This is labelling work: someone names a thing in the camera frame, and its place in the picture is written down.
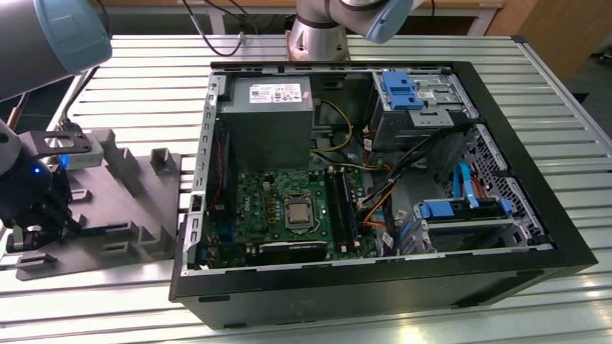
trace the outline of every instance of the green circuit board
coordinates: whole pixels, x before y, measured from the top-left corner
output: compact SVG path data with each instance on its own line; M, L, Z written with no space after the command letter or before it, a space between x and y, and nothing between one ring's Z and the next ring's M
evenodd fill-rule
M242 173L239 175L239 206L235 223L235 242L282 242L294 240L323 241L328 245L327 260L372 257L376 244L372 236L360 237L360 247L352 252L338 252L330 221L326 176L323 171L279 171ZM364 184L359 170L347 172L351 196L364 195ZM292 197L310 199L315 225L296 234L286 225L286 200Z

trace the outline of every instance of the black cable on table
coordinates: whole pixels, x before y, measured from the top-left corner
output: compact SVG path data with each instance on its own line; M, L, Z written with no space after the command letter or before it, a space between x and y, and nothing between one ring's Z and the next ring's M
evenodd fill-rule
M232 16L239 22L247 24L247 25L251 25L252 26L252 29L255 31L255 34L259 34L259 29L258 29L258 26L255 25L255 22L252 20L252 17L250 16L248 12L246 11L246 9L238 4L235 3L234 1L231 1L234 3L234 5L240 9L240 11L246 14L247 16L247 20L244 20L243 18L240 18L238 15L235 15L231 11L228 11L227 9L224 9L223 7L220 7L218 4L215 4L211 0L204 0L204 2L215 7L219 11L224 12L227 15Z
M111 37L112 36L112 33L111 33L111 17L108 15L107 7L104 6L103 0L96 0L96 2L100 5L100 9L103 10L104 30L107 31L108 37Z
M430 16L430 33L434 31L434 24L435 24L435 17L436 17L436 0L431 0L431 16Z
M200 34L202 38L204 39L204 42L207 43L208 48L211 48L212 52L216 53L216 55L219 55L222 57L234 56L236 54L236 52L239 51L240 46L242 46L242 40L243 40L242 35L239 37L239 44L236 45L236 48L232 50L232 52L226 54L226 53L218 51L216 48L212 46L211 42L208 41L207 35L204 33L204 30L202 29L202 26L200 26L200 22L198 21L198 18L196 18L195 14L194 14L194 11L191 10L191 6L190 6L190 4L188 4L188 2L186 0L183 0L183 5L184 5L184 7L187 8L187 10L190 12L191 21L194 22L194 26L195 26L195 28L198 30L198 33Z

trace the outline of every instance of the black cable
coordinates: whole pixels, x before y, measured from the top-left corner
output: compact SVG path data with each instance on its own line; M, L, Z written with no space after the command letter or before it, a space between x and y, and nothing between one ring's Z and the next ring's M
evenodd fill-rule
M188 4L188 2L186 0L183 0L183 5L184 5L186 9L188 9L191 21L194 22L194 26L195 26L195 28L198 30L198 33L200 34L202 38L204 39L204 42L207 43L208 48L211 48L212 52L216 53L216 55L219 55L222 57L234 56L236 54L236 52L239 51L240 46L242 46L242 34L240 34L240 37L239 37L239 44L236 45L236 48L232 50L232 52L226 54L226 53L218 51L216 48L212 46L211 42L208 41L207 35L204 33L204 30L202 29L202 26L200 26L200 22L198 21L198 18L196 18L195 14L194 14L194 11L191 10L191 6L190 6L190 4Z
M243 18L240 18L238 15L235 15L231 11L228 11L227 9L224 9L223 7L220 7L218 4L214 4L211 0L204 0L204 2L211 5L212 7L215 7L219 11L227 13L230 16L234 16L235 19L244 23L244 24L248 24L252 26L254 28L254 31L255 31L255 34L259 34L259 29L258 29L258 26L255 25L255 22L252 21L252 17L248 15L248 12L246 11L246 9L238 4L235 3L234 1L230 1L234 3L234 5L240 9L240 11L246 14L247 16L247 20L244 20Z
M252 16L247 10L244 9L243 6L240 6L240 4L235 1L235 0L228 0L234 6L236 6L236 8L240 10L242 13L244 13L244 15L250 18L250 19L255 19L258 17L258 14L255 16Z
M432 133L418 145L415 145L406 152L406 154L402 156L400 160L395 164L394 168L391 169L386 178L387 183L384 184L384 186L375 193L372 193L368 197L364 198L362 204L368 203L376 197L384 194L384 192L388 191L388 189L398 182L398 179L400 178L406 169L411 166L412 163L416 163L430 154L431 149L434 148L436 142L440 139L443 139L446 136L451 134L466 132L476 123L479 123L478 120L471 120L467 123L456 125L452 128L440 129L435 133Z
M92 68L92 70L87 73L87 76L83 78L83 81L79 83L79 87L76 88L76 91L72 93L70 96L68 102L66 102L64 109L62 111L62 115L59 117L59 126L60 130L68 130L66 126L71 123L71 120L68 119L68 110L74 106L76 102L76 98L80 96L83 91L86 90L87 85L90 84L90 81L94 79L94 75L96 74L100 66Z
M272 25L275 24L275 20L276 20L278 17L279 17L278 14L275 14L275 15L272 16L272 19L270 20L268 25L266 25L266 27L262 29L262 33L263 33L263 34L267 33L267 31L272 28Z
M100 5L100 9L103 10L104 31L107 31L108 37L111 37L112 36L112 33L111 33L111 17L108 15L107 7L103 4L103 0L96 0L96 2Z
M431 0L430 33L434 29L435 17L436 17L436 0Z

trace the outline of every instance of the blue drive bracket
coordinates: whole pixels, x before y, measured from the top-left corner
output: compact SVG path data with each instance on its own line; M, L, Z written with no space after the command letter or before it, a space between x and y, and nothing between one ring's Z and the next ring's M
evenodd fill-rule
M408 77L407 72L383 72L383 87L390 96L392 110L423 109L423 100L415 92L416 84Z

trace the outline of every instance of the aluminum workbench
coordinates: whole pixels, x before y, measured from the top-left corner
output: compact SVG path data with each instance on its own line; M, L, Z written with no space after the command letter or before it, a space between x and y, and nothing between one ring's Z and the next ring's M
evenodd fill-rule
M230 48L235 39L216 37L212 42ZM136 156L159 147L183 154L186 209L210 62L219 58L195 36L122 36L114 47L114 58L72 117L84 129L115 129L118 143ZM182 305L168 302L170 261L20 282L12 270L18 257L4 256L0 342L612 341L612 144L530 45L508 37L403 37L378 46L352 37L350 51L352 60L474 62L599 265L488 307L212 331ZM286 59L284 36L250 37L232 59Z

